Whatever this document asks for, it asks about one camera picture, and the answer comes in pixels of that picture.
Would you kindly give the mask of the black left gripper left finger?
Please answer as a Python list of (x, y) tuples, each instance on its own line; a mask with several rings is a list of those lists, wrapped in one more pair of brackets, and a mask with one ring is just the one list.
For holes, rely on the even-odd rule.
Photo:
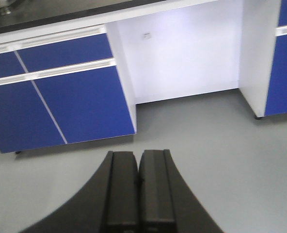
[(109, 151), (71, 199), (23, 232), (139, 232), (138, 171), (133, 153)]

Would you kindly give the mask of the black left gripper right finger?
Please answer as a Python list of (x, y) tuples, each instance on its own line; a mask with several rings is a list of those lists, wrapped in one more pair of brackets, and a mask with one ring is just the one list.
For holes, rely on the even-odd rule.
[(142, 233), (221, 233), (190, 190), (169, 150), (145, 150), (139, 176)]

